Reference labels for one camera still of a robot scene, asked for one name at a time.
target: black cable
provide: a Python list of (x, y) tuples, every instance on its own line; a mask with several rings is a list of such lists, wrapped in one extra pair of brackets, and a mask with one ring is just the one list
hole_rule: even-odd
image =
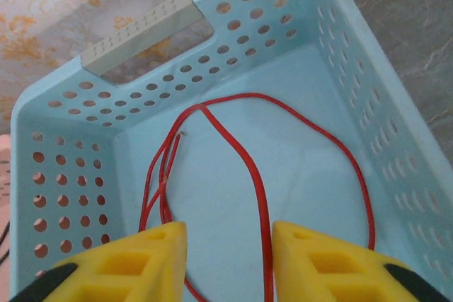
[(5, 241), (5, 238), (7, 237), (8, 233), (9, 233), (9, 221), (5, 225), (5, 229), (3, 230), (3, 233), (1, 233), (1, 236), (0, 236), (0, 247), (3, 244), (3, 242)]
[[(3, 242), (5, 241), (8, 233), (9, 233), (9, 221), (5, 225), (5, 229), (3, 229), (3, 233), (1, 233), (1, 236), (0, 236), (0, 247), (3, 244)], [(6, 261), (8, 256), (9, 256), (9, 249), (0, 257), (0, 266)]]
[(3, 256), (0, 257), (0, 267), (1, 265), (3, 264), (3, 262), (6, 261), (6, 259), (8, 258), (9, 256), (9, 249), (3, 254)]

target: orange floral pattern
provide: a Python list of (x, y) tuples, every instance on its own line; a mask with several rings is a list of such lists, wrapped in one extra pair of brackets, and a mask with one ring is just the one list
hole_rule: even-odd
[[(0, 134), (12, 107), (38, 79), (163, 0), (1, 0)], [(150, 47), (104, 77), (124, 83), (157, 67), (212, 34), (195, 23)]]

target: basket bottom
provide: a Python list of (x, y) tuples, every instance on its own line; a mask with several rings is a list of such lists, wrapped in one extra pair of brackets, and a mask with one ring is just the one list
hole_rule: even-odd
[[(372, 197), (377, 251), (423, 274), (336, 85), (316, 49), (305, 47), (127, 130), (115, 144), (117, 164), (125, 164), (119, 172), (125, 232), (137, 231), (147, 168), (177, 115), (202, 100), (261, 92), (292, 106), (350, 148)], [(237, 100), (211, 108), (255, 160), (271, 222), (291, 221), (366, 246), (360, 186), (349, 161), (334, 144), (264, 101)], [(187, 223), (188, 273), (211, 301), (262, 300), (260, 228), (250, 175), (201, 113), (192, 115), (182, 130), (185, 136), (167, 190), (175, 218)], [(127, 164), (125, 154), (130, 158)], [(148, 225), (159, 224), (156, 206)], [(192, 300), (186, 291), (184, 301)]]

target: red wire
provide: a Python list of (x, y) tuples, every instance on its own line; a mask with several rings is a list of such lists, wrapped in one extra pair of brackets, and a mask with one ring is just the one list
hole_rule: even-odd
[[(317, 124), (313, 123), (312, 121), (305, 118), (303, 115), (299, 114), (297, 111), (289, 107), (288, 105), (280, 102), (279, 100), (272, 98), (268, 95), (263, 95), (261, 93), (241, 93), (238, 95), (229, 95), (223, 98), (217, 98), (213, 100), (205, 101), (201, 104), (193, 105), (188, 109), (184, 110), (173, 123), (170, 132), (168, 133), (166, 139), (162, 143), (161, 147), (159, 148), (157, 154), (153, 158), (151, 165), (149, 166), (148, 173), (147, 173), (147, 180), (145, 183), (144, 188), (144, 196), (143, 196), (143, 204), (142, 204), (142, 214), (140, 216), (140, 225), (139, 231), (143, 231), (146, 228), (147, 219), (149, 217), (149, 213), (155, 204), (156, 200), (160, 196), (160, 213), (161, 213), (161, 221), (162, 223), (168, 223), (172, 221), (173, 218), (171, 216), (171, 210), (168, 205), (166, 199), (166, 183), (167, 179), (170, 175), (171, 168), (173, 166), (174, 158), (176, 156), (176, 151), (179, 145), (180, 136), (182, 132), (178, 132), (178, 129), (182, 125), (182, 123), (192, 114), (194, 111), (201, 110), (202, 113), (206, 116), (206, 118), (211, 122), (214, 128), (224, 137), (226, 141), (236, 150), (236, 152), (240, 155), (243, 159), (244, 163), (246, 164), (249, 172), (251, 174), (253, 184), (255, 185), (256, 195), (258, 200), (258, 212), (260, 215), (260, 226), (261, 226), (261, 241), (262, 241), (262, 249), (263, 249), (263, 278), (264, 278), (264, 290), (265, 290), (265, 301), (272, 301), (273, 300), (273, 267), (272, 267), (272, 243), (270, 239), (270, 222), (268, 216), (268, 207), (267, 207), (267, 200), (265, 198), (265, 190), (263, 186), (263, 181), (261, 180), (260, 173), (253, 162), (253, 159), (247, 153), (244, 147), (240, 145), (240, 143), (222, 126), (222, 124), (214, 117), (214, 115), (206, 108), (207, 105), (223, 103), (230, 100), (240, 99), (240, 98), (259, 98), (271, 102), (282, 109), (286, 110), (288, 113), (296, 117), (298, 120), (303, 122), (304, 124), (308, 125), (315, 131), (319, 132), (320, 134), (324, 135), (326, 138), (331, 140), (348, 158), (351, 162), (357, 178), (360, 183), (360, 187), (362, 190), (362, 196), (365, 203), (365, 210), (367, 213), (367, 221), (368, 221), (368, 229), (369, 229), (369, 240), (368, 240), (368, 248), (374, 249), (375, 245), (375, 228), (374, 228), (374, 217), (372, 212), (372, 205), (369, 198), (367, 185), (365, 183), (365, 179), (363, 177), (362, 171), (355, 160), (354, 156), (348, 150), (348, 148), (335, 136), (333, 136), (330, 132), (327, 132), (325, 129), (321, 128)], [(171, 155), (168, 161), (168, 165), (166, 164), (168, 154), (170, 153), (170, 147), (173, 143), (174, 145), (171, 150)], [(159, 169), (159, 188), (151, 198), (149, 205), (147, 206), (148, 198), (149, 198), (149, 191), (150, 191), (150, 183), (151, 183), (151, 175), (154, 170), (154, 166), (156, 165), (160, 155), (163, 154), (161, 166)], [(198, 300), (198, 301), (207, 301), (203, 298), (192, 286), (188, 278), (185, 278), (185, 285), (187, 286), (188, 290), (191, 294)]]

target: plastic basket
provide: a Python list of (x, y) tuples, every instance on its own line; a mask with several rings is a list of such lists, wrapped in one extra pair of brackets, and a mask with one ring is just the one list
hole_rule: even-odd
[[(203, 16), (215, 33), (201, 45), (124, 86), (97, 76)], [(177, 114), (245, 91), (340, 138), (369, 185), (377, 251), (453, 298), (452, 170), (352, 0), (167, 0), (26, 90), (12, 120), (11, 293), (63, 257), (135, 233), (147, 167)], [(330, 141), (257, 100), (212, 109), (256, 160), (272, 221), (366, 245), (359, 185)], [(183, 130), (168, 195), (188, 224), (189, 273), (213, 301), (257, 300), (248, 173), (202, 115)]]

